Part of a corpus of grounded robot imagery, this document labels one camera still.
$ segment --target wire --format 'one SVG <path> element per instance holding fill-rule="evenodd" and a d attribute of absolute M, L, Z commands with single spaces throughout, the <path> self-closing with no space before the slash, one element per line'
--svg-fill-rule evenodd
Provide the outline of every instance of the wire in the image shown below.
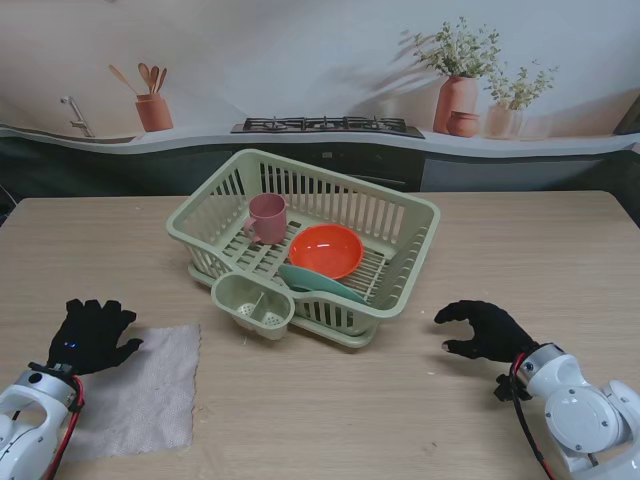
<path fill-rule="evenodd" d="M 7 189 L 6 189 L 6 188 L 4 188 L 4 187 L 2 186 L 2 184 L 1 184 L 1 183 L 0 183 L 0 188 L 1 188 L 1 189 L 2 189 L 2 191 L 7 195 L 7 197 L 9 197 L 9 200 L 11 200 L 11 202 L 13 203 L 13 206 L 14 206 L 14 207 L 17 207 L 17 206 L 18 206 L 18 202 L 16 202 L 16 199 L 15 199 L 15 198 L 13 198 L 13 197 L 11 196 L 11 194 L 7 191 Z"/>
<path fill-rule="evenodd" d="M 73 381 L 76 384 L 77 388 L 77 397 L 76 397 L 76 408 L 71 416 L 71 420 L 69 421 L 69 426 L 67 427 L 67 432 L 64 434 L 64 438 L 60 443 L 60 447 L 58 448 L 58 452 L 56 453 L 53 462 L 51 463 L 51 467 L 49 467 L 49 473 L 47 474 L 47 480 L 53 480 L 58 472 L 58 467 L 60 467 L 60 462 L 62 461 L 62 455 L 64 455 L 64 451 L 67 449 L 69 445 L 69 440 L 71 440 L 71 435 L 73 435 L 73 430 L 76 428 L 76 424 L 78 423 L 78 417 L 80 417 L 80 410 L 84 406 L 84 387 L 82 386 L 82 382 L 80 379 L 73 375 Z"/>
<path fill-rule="evenodd" d="M 516 415 L 518 416 L 518 421 L 520 422 L 520 426 L 522 427 L 522 431 L 524 432 L 524 436 L 527 437 L 527 442 L 529 442 L 529 446 L 533 451 L 533 455 L 538 460 L 538 463 L 544 470 L 544 473 L 547 474 L 549 480 L 556 480 L 556 477 L 553 476 L 547 461 L 544 459 L 542 452 L 538 449 L 535 440 L 533 439 L 533 435 L 531 435 L 531 430 L 529 430 L 529 425 L 527 425 L 527 420 L 524 418 L 524 413 L 522 412 L 522 405 L 520 405 L 520 398 L 518 397 L 518 385 L 516 379 L 516 373 L 522 365 L 524 361 L 524 353 L 521 353 L 516 358 L 515 362 L 511 364 L 511 369 L 509 370 L 509 379 L 511 380 L 511 394 L 513 396 L 513 406 L 516 409 Z"/>

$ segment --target countertop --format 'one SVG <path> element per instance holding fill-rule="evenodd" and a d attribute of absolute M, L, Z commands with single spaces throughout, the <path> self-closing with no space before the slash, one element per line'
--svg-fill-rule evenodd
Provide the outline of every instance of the countertop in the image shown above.
<path fill-rule="evenodd" d="M 126 143 L 87 143 L 56 138 L 43 133 L 25 132 L 13 128 L 0 128 L 0 137 L 20 137 L 34 141 L 61 145 L 99 153 L 128 155 L 156 152 L 197 145 L 224 145 L 243 143 L 369 143 L 410 148 L 425 152 L 467 157 L 510 158 L 558 155 L 592 155 L 631 150 L 640 143 L 640 133 L 603 137 L 552 137 L 543 140 L 491 140 L 476 136 L 462 138 L 422 131 L 424 139 L 383 133 L 243 133 L 231 134 L 233 125 L 207 125 L 193 128 L 174 128 L 162 132 L 145 133 Z M 113 137 L 103 140 L 113 142 Z"/>
<path fill-rule="evenodd" d="M 25 200 L 0 228 L 0 385 L 46 360 L 67 300 L 113 298 L 137 327 L 201 325 L 193 445 L 64 465 L 61 480 L 539 480 L 492 394 L 507 366 L 443 352 L 471 329 L 432 319 L 460 299 L 496 303 L 589 381 L 640 390 L 640 231 L 601 192 L 419 196 L 442 220 L 415 290 L 355 353 L 296 328 L 272 343 L 218 311 L 165 231 L 183 198 Z M 559 469 L 543 404 L 525 413 Z"/>

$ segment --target teal plate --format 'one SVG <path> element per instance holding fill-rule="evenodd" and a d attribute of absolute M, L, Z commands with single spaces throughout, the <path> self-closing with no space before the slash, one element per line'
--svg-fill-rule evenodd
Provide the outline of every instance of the teal plate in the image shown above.
<path fill-rule="evenodd" d="M 366 305 L 362 297 L 350 288 L 313 270 L 283 264 L 280 265 L 278 273 L 280 274 L 280 278 L 284 280 L 284 283 L 286 283 L 290 289 L 297 292 L 317 291 L 333 293 L 339 297 Z"/>

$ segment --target pink mug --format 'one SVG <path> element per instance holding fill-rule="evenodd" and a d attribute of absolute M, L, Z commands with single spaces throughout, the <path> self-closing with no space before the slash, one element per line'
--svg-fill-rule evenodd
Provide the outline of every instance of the pink mug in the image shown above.
<path fill-rule="evenodd" d="M 251 236 L 251 227 L 255 235 Z M 249 218 L 244 223 L 244 234 L 253 243 L 273 245 L 284 240 L 287 232 L 287 204 L 280 195 L 261 193 L 249 202 Z"/>

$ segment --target orange bowl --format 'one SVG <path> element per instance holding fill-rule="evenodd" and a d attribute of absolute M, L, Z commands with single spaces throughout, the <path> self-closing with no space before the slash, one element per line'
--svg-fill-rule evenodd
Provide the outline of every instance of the orange bowl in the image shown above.
<path fill-rule="evenodd" d="M 334 280 L 353 273 L 363 256 L 360 237 L 347 227 L 332 224 L 307 228 L 293 239 L 289 249 L 292 264 Z"/>

